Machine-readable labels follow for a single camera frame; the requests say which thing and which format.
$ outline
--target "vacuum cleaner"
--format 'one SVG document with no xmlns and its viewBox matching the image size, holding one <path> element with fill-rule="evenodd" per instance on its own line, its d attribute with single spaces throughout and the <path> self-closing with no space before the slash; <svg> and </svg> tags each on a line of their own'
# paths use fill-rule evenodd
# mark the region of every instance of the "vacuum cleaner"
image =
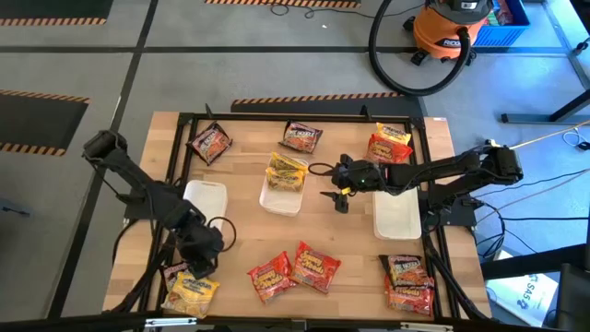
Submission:
<svg viewBox="0 0 590 332">
<path fill-rule="evenodd" d="M 420 65 L 427 57 L 446 62 L 456 59 L 451 72 L 439 83 L 424 89 L 413 89 L 395 82 L 377 58 L 377 34 L 387 7 L 392 0 L 383 0 L 372 23 L 369 36 L 369 58 L 375 74 L 389 89 L 406 96 L 427 96 L 446 88 L 477 57 L 471 45 L 476 41 L 479 29 L 491 12 L 491 0 L 425 0 L 416 18 L 404 23 L 404 29 L 413 31 L 418 51 L 411 62 Z"/>
</svg>

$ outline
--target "white container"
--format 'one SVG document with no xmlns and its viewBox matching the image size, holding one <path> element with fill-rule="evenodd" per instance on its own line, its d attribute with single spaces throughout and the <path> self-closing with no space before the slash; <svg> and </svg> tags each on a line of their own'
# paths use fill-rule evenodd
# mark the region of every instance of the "white container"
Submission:
<svg viewBox="0 0 590 332">
<path fill-rule="evenodd" d="M 305 160 L 293 158 L 294 160 L 308 166 L 309 163 Z M 295 217 L 301 209 L 301 202 L 303 201 L 303 191 L 305 190 L 306 177 L 303 178 L 303 188 L 299 193 L 272 190 L 268 187 L 268 181 L 265 180 L 262 184 L 262 193 L 260 193 L 260 206 L 266 211 L 276 213 L 287 217 Z"/>
<path fill-rule="evenodd" d="M 380 240 L 415 240 L 422 234 L 417 188 L 399 196 L 374 192 L 372 215 L 373 230 Z"/>
<path fill-rule="evenodd" d="M 225 217 L 225 210 L 228 207 L 228 189 L 225 184 L 193 180 L 186 184 L 183 199 L 193 203 L 209 222 L 215 217 Z M 213 220 L 211 226 L 221 231 L 223 220 Z"/>
</svg>

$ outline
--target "snack bag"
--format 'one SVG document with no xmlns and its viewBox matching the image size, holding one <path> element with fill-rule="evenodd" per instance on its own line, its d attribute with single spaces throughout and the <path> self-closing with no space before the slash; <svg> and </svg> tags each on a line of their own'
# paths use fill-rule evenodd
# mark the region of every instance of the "snack bag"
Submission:
<svg viewBox="0 0 590 332">
<path fill-rule="evenodd" d="M 253 268 L 248 274 L 252 278 L 260 301 L 264 304 L 289 288 L 297 286 L 295 281 L 289 279 L 291 263 L 287 258 L 287 252 L 282 252 L 270 262 Z"/>
<path fill-rule="evenodd" d="M 176 275 L 183 271 L 186 272 L 188 269 L 188 264 L 185 262 L 174 264 L 169 267 L 161 267 L 159 269 L 159 273 L 162 276 L 162 279 L 166 283 L 166 290 L 170 292 L 172 287 L 174 287 L 174 283 L 176 282 Z"/>
<path fill-rule="evenodd" d="M 407 145 L 409 139 L 412 138 L 411 134 L 406 134 L 406 132 L 394 128 L 391 125 L 380 123 L 377 123 L 377 134 L 383 138 L 403 145 Z"/>
<path fill-rule="evenodd" d="M 385 274 L 396 286 L 433 286 L 417 255 L 379 255 Z"/>
<path fill-rule="evenodd" d="M 283 140 L 278 144 L 312 153 L 323 132 L 324 130 L 313 129 L 305 124 L 287 121 Z"/>
<path fill-rule="evenodd" d="M 412 151 L 411 147 L 383 138 L 378 134 L 372 134 L 365 159 L 381 163 L 400 163 Z"/>
<path fill-rule="evenodd" d="M 207 278 L 197 280 L 190 272 L 179 272 L 162 308 L 205 318 L 218 287 L 218 282 Z"/>
<path fill-rule="evenodd" d="M 188 145 L 209 166 L 226 149 L 230 148 L 231 143 L 233 143 L 233 139 L 228 137 L 217 122 L 213 122 Z"/>
<path fill-rule="evenodd" d="M 273 167 L 275 170 L 292 170 L 292 171 L 303 171 L 307 174 L 307 166 L 302 164 L 293 158 L 289 158 L 287 156 L 283 156 L 276 152 L 273 152 L 272 158 L 270 160 L 270 167 Z"/>
<path fill-rule="evenodd" d="M 314 251 L 311 246 L 301 241 L 290 278 L 327 294 L 340 263 L 337 259 Z"/>
<path fill-rule="evenodd" d="M 434 298 L 432 286 L 393 287 L 389 277 L 385 276 L 385 294 L 389 308 L 431 315 Z"/>
<path fill-rule="evenodd" d="M 270 189 L 300 192 L 303 189 L 303 171 L 266 169 L 266 180 Z"/>
</svg>

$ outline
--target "gray floor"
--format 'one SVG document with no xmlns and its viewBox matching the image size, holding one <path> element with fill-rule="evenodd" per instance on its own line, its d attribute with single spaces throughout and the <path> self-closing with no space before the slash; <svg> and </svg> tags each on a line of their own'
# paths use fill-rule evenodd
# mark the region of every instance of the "gray floor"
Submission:
<svg viewBox="0 0 590 332">
<path fill-rule="evenodd" d="M 378 2 L 365 1 L 361 12 L 373 14 Z M 414 3 L 395 2 L 390 12 Z M 148 0 L 115 0 L 102 27 L 2 27 L 3 45 L 131 46 L 143 25 Z M 549 3 L 563 22 L 567 41 L 585 38 L 565 0 Z M 160 1 L 147 38 L 149 46 L 365 46 L 371 21 L 352 15 L 291 9 L 285 17 L 267 6 L 214 6 L 200 1 Z M 532 26 L 514 46 L 561 47 L 542 5 L 527 4 Z M 388 18 L 380 43 L 411 46 L 400 29 L 408 12 Z M 587 54 L 580 61 L 586 63 Z M 0 321 L 45 316 L 65 261 L 77 214 L 91 175 L 79 158 L 82 144 L 107 128 L 119 98 L 130 54 L 0 53 L 0 88 L 43 91 L 91 97 L 92 103 L 68 153 L 61 159 L 0 153 L 0 196 L 30 207 L 34 216 L 22 219 L 0 214 Z M 444 76 L 450 64 L 430 61 L 408 64 L 409 54 L 382 54 L 390 75 L 413 87 Z M 428 116 L 448 118 L 455 151 L 473 147 L 485 138 L 512 145 L 562 126 L 509 125 L 498 122 L 504 112 L 551 113 L 584 89 L 565 55 L 481 54 L 448 89 L 424 98 Z M 361 53 L 175 53 L 145 54 L 125 109 L 121 133 L 130 155 L 139 160 L 151 114 L 155 111 L 202 112 L 207 102 L 214 112 L 230 110 L 237 98 L 297 96 L 387 91 Z M 587 129 L 582 132 L 590 136 Z M 589 155 L 555 136 L 519 150 L 525 182 L 574 172 L 587 167 Z M 584 216 L 588 213 L 585 175 L 570 184 L 520 205 L 506 208 L 505 217 Z M 118 188 L 124 185 L 109 177 Z M 549 187 L 540 184 L 489 196 L 495 206 Z M 485 188 L 481 192 L 493 190 Z M 103 188 L 88 238 L 67 299 L 66 315 L 100 311 L 110 275 L 112 241 L 121 229 L 124 207 Z M 483 209 L 478 215 L 487 213 Z M 581 243 L 586 224 L 578 221 L 511 221 L 508 229 L 538 251 Z M 478 237 L 495 234 L 497 219 L 478 227 Z M 527 254 L 510 235 L 505 246 Z"/>
</svg>

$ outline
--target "wooden table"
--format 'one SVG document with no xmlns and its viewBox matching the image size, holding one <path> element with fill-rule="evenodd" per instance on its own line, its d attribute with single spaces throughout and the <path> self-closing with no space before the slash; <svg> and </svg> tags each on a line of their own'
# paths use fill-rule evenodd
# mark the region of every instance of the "wooden table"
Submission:
<svg viewBox="0 0 590 332">
<path fill-rule="evenodd" d="M 178 113 L 154 113 L 141 168 L 152 178 L 163 180 L 168 167 Z M 428 143 L 433 160 L 454 155 L 451 136 L 443 118 L 425 119 Z M 199 121 L 200 132 L 209 121 Z M 349 213 L 334 211 L 334 205 L 320 191 L 334 191 L 327 177 L 308 176 L 300 214 L 295 218 L 266 212 L 258 204 L 265 168 L 270 152 L 286 153 L 311 162 L 334 164 L 341 153 L 361 159 L 375 124 L 313 123 L 324 134 L 312 155 L 293 153 L 277 142 L 285 123 L 254 121 L 221 121 L 219 124 L 234 139 L 233 146 L 207 167 L 199 158 L 191 163 L 189 180 L 200 179 L 223 183 L 228 189 L 226 217 L 238 230 L 235 246 L 219 256 L 219 268 L 211 278 L 220 282 L 208 314 L 241 317 L 292 317 L 367 320 L 430 320 L 420 314 L 388 309 L 384 298 L 384 271 L 379 254 L 423 255 L 421 240 L 383 241 L 375 238 L 372 225 L 372 194 L 358 194 L 349 200 Z M 183 142 L 188 137 L 185 130 Z M 416 156 L 421 160 L 418 135 L 414 135 Z M 184 154 L 181 146 L 179 156 Z M 180 174 L 182 157 L 176 169 Z M 230 227 L 224 227 L 229 241 Z M 488 298 L 479 268 L 473 237 L 465 228 L 446 227 L 446 238 L 453 273 L 468 297 L 484 314 L 490 315 Z M 342 261 L 330 287 L 323 295 L 299 286 L 263 305 L 254 290 L 251 268 L 267 262 L 286 250 L 294 259 L 299 240 L 314 249 Z M 131 290 L 144 272 L 148 260 L 150 231 L 147 222 L 139 221 L 121 240 L 117 259 L 103 308 L 110 309 Z M 443 280 L 438 277 L 442 312 L 450 316 Z M 152 287 L 149 307 L 155 305 L 159 276 Z"/>
</svg>

